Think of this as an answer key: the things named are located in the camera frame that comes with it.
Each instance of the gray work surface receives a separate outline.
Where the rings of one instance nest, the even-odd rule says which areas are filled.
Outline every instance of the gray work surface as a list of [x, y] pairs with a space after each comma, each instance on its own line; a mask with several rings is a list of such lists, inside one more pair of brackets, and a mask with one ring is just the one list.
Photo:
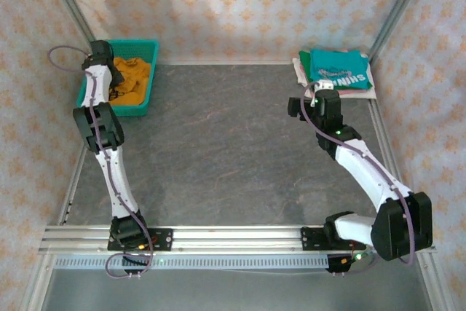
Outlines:
[[[301, 96], [292, 65], [158, 66], [149, 112], [120, 118], [133, 195], [149, 225], [323, 224], [375, 215], [352, 176], [287, 114]], [[365, 100], [342, 100], [379, 159]], [[105, 180], [87, 153], [69, 224], [110, 224]]]
[[112, 280], [103, 270], [54, 270], [42, 310], [431, 310], [418, 264], [381, 261], [346, 277], [269, 272], [152, 270]]

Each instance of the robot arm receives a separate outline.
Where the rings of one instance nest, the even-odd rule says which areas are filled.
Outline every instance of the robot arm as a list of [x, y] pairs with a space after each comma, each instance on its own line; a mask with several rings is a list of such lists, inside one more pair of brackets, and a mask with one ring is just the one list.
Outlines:
[[[123, 165], [123, 129], [108, 102], [108, 90], [122, 82], [123, 77], [114, 67], [111, 46], [105, 41], [91, 43], [92, 55], [82, 64], [87, 72], [86, 95], [81, 108], [73, 110], [73, 116], [87, 148], [94, 153], [106, 180], [111, 199], [110, 234], [123, 248], [134, 248], [147, 239], [129, 210], [145, 224]], [[92, 121], [91, 108], [98, 121], [98, 132], [103, 151], [98, 145], [96, 128]]]
[[[299, 98], [290, 98], [288, 114], [305, 120]], [[322, 133], [336, 139], [328, 140], [317, 133], [320, 148], [327, 151], [355, 178], [369, 196], [377, 215], [358, 216], [352, 212], [329, 216], [324, 225], [329, 241], [354, 240], [373, 246], [385, 260], [409, 252], [406, 214], [398, 194], [406, 200], [413, 221], [415, 250], [432, 245], [432, 204], [424, 192], [413, 193], [399, 182], [369, 151], [356, 130], [343, 124], [341, 99], [330, 81], [319, 81], [312, 100], [304, 102], [305, 112]]]

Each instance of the teal plastic basket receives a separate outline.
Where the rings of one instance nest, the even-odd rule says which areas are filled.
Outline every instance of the teal plastic basket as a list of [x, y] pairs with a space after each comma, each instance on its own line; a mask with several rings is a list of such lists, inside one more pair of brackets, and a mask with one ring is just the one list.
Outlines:
[[[149, 84], [147, 85], [146, 98], [141, 105], [137, 106], [112, 106], [115, 114], [121, 117], [140, 117], [147, 114], [149, 107], [149, 99], [151, 97], [152, 82], [154, 81], [155, 63], [157, 61], [157, 53], [159, 52], [159, 43], [155, 40], [148, 39], [112, 39], [108, 40], [114, 51], [116, 58], [142, 58], [147, 63], [151, 64], [151, 73], [149, 74]], [[76, 104], [81, 107], [84, 96], [86, 95], [86, 82], [84, 81], [79, 91]]]

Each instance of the yellow cloth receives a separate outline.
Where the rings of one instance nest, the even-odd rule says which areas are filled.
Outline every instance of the yellow cloth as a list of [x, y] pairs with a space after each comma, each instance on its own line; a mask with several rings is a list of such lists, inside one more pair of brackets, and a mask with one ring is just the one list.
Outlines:
[[114, 58], [114, 65], [122, 73], [125, 81], [110, 90], [112, 106], [141, 105], [146, 98], [151, 64], [140, 58]]

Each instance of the patterned wallpaper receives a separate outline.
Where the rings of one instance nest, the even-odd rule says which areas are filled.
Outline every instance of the patterned wallpaper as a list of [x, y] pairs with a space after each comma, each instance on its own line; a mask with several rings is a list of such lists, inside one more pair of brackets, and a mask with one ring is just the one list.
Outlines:
[[99, 39], [156, 38], [170, 62], [290, 60], [370, 47], [395, 0], [76, 0]]
[[434, 243], [466, 307], [466, 0], [412, 0], [375, 65], [404, 181], [433, 200]]
[[17, 310], [80, 147], [71, 110], [82, 79], [53, 68], [47, 50], [86, 46], [61, 0], [1, 0], [0, 43], [0, 309]]

